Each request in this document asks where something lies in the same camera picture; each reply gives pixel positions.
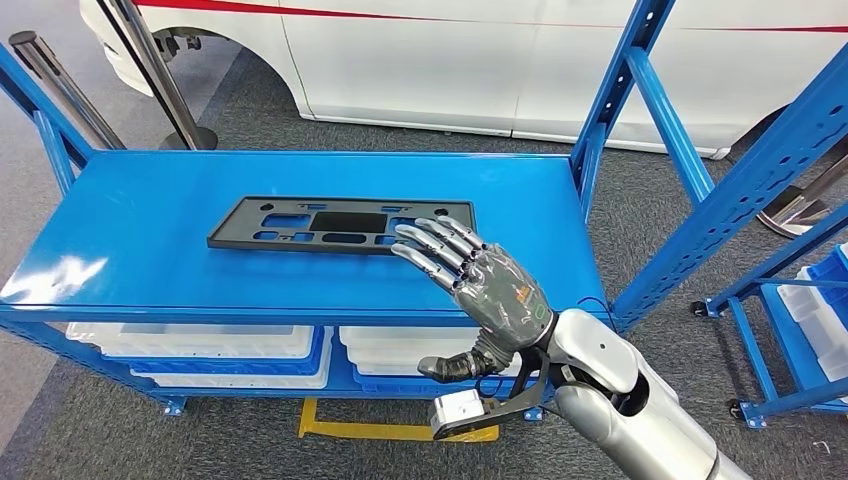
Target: robot finger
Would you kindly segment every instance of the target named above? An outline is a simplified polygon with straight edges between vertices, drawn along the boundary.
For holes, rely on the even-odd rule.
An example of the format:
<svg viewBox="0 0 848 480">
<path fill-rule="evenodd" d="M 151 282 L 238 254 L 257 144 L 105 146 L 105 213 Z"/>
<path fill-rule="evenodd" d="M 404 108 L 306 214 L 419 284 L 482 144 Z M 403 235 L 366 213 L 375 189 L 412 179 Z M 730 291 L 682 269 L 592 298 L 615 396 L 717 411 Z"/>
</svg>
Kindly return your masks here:
<svg viewBox="0 0 848 480">
<path fill-rule="evenodd" d="M 436 221 L 458 233 L 459 236 L 466 242 L 470 243 L 472 247 L 483 248 L 483 239 L 480 238 L 480 236 L 477 235 L 474 230 L 471 230 L 471 228 L 466 227 L 458 220 L 451 217 L 447 217 L 445 215 L 440 215 L 436 217 Z"/>
<path fill-rule="evenodd" d="M 450 265 L 454 270 L 458 271 L 460 266 L 462 266 L 464 259 L 460 257 L 458 253 L 454 252 L 449 246 L 445 245 L 440 240 L 436 239 L 436 237 L 430 235 L 424 230 L 410 225 L 398 225 L 395 228 L 395 231 L 402 237 L 415 240 L 433 255 L 444 260 L 445 263 Z"/>
<path fill-rule="evenodd" d="M 427 258 L 423 253 L 399 243 L 392 245 L 392 253 L 409 260 L 440 287 L 448 293 L 453 293 L 453 284 L 456 281 L 456 277 L 441 265 Z"/>
<path fill-rule="evenodd" d="M 445 228 L 429 218 L 416 218 L 415 224 L 432 232 L 434 235 L 447 242 L 448 245 L 458 251 L 464 258 L 471 257 L 471 252 L 474 251 L 474 247 L 463 240 L 457 232 L 454 232 L 449 228 Z"/>
</svg>

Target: blue metal shelf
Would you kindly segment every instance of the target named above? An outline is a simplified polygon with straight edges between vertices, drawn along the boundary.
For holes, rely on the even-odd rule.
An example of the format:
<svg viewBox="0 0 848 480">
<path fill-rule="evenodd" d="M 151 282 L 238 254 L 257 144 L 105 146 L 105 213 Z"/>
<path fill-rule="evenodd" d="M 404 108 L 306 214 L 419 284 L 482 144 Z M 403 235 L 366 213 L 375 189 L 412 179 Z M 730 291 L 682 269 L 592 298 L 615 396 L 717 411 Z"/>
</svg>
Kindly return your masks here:
<svg viewBox="0 0 848 480">
<path fill-rule="evenodd" d="M 781 350 L 789 366 L 789 372 L 800 390 L 810 390 L 830 383 L 819 366 L 816 353 L 804 337 L 801 327 L 792 319 L 780 295 L 777 285 L 763 285 L 759 297 L 765 307 L 771 327 L 780 343 Z M 819 403 L 810 407 L 832 413 L 848 412 L 848 404 L 839 399 Z"/>
<path fill-rule="evenodd" d="M 481 235 L 548 285 L 554 308 L 569 308 L 603 298 L 569 169 L 565 156 L 101 152 L 3 288 L 0 314 L 24 322 L 474 325 L 391 255 L 206 246 L 243 196 L 281 193 L 469 200 Z"/>
<path fill-rule="evenodd" d="M 179 413 L 194 395 L 373 395 L 354 381 L 338 342 L 321 390 L 160 388 L 47 322 L 475 326 L 429 279 L 391 256 L 207 248 L 207 234 L 241 197 L 287 195 L 471 201 L 479 232 L 533 273 L 554 309 L 581 306 L 624 332 L 848 125 L 846 47 L 714 186 L 650 64 L 673 3 L 634 5 L 573 156 L 97 151 L 0 49 L 0 86 L 36 124 L 65 195 L 0 290 L 0 328 Z M 608 317 L 586 223 L 603 145 L 634 84 L 694 205 Z M 76 179 L 71 163 L 81 168 Z M 591 297 L 601 305 L 581 305 Z"/>
<path fill-rule="evenodd" d="M 822 245 L 845 227 L 848 227 L 848 203 L 754 267 L 725 291 L 706 301 L 706 310 L 711 316 L 718 317 L 725 309 L 729 309 L 733 314 L 742 344 L 765 397 L 765 400 L 759 403 L 739 403 L 745 422 L 750 428 L 763 428 L 766 426 L 765 418 L 802 408 L 830 413 L 848 412 L 848 404 L 840 400 L 841 397 L 848 396 L 848 378 L 834 381 L 827 379 L 815 351 L 777 291 L 780 284 L 848 288 L 848 282 L 784 280 L 775 277 L 784 268 Z M 742 307 L 742 301 L 751 296 L 759 297 L 766 311 L 771 329 L 795 382 L 796 391 L 793 393 L 781 396 L 774 386 Z"/>
</svg>

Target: white car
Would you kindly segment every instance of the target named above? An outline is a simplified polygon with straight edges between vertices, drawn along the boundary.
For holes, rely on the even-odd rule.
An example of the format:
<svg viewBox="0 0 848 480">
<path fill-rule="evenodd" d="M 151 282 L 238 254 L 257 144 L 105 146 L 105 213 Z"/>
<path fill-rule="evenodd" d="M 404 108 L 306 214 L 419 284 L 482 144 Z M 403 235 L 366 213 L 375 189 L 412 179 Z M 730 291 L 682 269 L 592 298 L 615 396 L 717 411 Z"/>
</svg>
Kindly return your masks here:
<svg viewBox="0 0 848 480">
<path fill-rule="evenodd" d="M 135 3 L 163 40 L 218 35 L 250 49 L 305 119 L 573 142 L 634 1 Z M 120 78 L 150 94 L 96 0 L 80 7 Z M 699 153 L 720 158 L 846 40 L 845 0 L 685 0 L 651 58 Z M 607 145 L 664 151 L 637 90 Z"/>
</svg>

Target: blue shelf surface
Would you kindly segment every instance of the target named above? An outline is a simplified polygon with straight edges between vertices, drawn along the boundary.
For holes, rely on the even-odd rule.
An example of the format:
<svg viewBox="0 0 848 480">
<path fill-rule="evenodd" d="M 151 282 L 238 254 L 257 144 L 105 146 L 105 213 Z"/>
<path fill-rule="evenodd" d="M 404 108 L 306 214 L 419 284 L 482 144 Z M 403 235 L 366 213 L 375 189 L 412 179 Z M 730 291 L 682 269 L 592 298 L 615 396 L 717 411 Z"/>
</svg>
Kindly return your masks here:
<svg viewBox="0 0 848 480">
<path fill-rule="evenodd" d="M 818 363 L 813 347 L 792 319 L 789 310 L 777 293 L 777 285 L 763 285 L 760 299 L 766 309 L 772 329 L 783 350 L 786 363 L 798 390 L 809 390 L 830 383 Z M 811 407 L 813 410 L 833 413 L 848 412 L 848 404 L 834 399 Z"/>
<path fill-rule="evenodd" d="M 399 258 L 207 248 L 246 195 L 471 201 L 555 309 L 604 298 L 567 156 L 105 151 L 0 291 L 0 317 L 475 325 Z"/>
<path fill-rule="evenodd" d="M 322 389 L 157 387 L 150 390 L 150 393 L 175 397 L 321 397 L 421 400 L 429 400 L 441 395 L 441 393 L 432 390 L 423 391 L 421 389 L 401 388 L 394 392 L 374 392 L 373 389 L 370 389 L 371 391 L 366 390 L 362 385 L 357 383 L 356 377 L 358 373 L 356 372 L 356 366 L 348 360 L 347 349 L 339 340 L 339 336 L 334 335 L 332 341 L 333 350 L 330 360 L 329 379 L 327 386 Z M 494 382 L 492 386 L 497 386 L 497 380 L 487 379 L 484 382 L 492 381 Z M 474 382 L 463 382 L 463 385 L 465 388 L 456 388 L 451 391 L 474 388 Z M 489 384 L 486 383 L 484 385 L 483 391 L 489 392 L 491 389 L 486 389 L 486 386 L 489 386 Z M 499 396 L 503 393 L 508 392 L 505 392 L 503 388 L 499 389 Z"/>
</svg>

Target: black plastic panel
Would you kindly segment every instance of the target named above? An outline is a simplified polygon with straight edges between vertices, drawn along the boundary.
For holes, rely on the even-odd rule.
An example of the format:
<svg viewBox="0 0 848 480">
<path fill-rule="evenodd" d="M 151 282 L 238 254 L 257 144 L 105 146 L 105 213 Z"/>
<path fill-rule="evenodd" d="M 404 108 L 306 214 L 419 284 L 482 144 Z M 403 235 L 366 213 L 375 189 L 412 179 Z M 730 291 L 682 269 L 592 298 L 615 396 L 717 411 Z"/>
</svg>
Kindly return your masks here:
<svg viewBox="0 0 848 480">
<path fill-rule="evenodd" d="M 394 228 L 450 215 L 476 228 L 471 202 L 244 197 L 206 238 L 210 248 L 390 254 Z"/>
</svg>

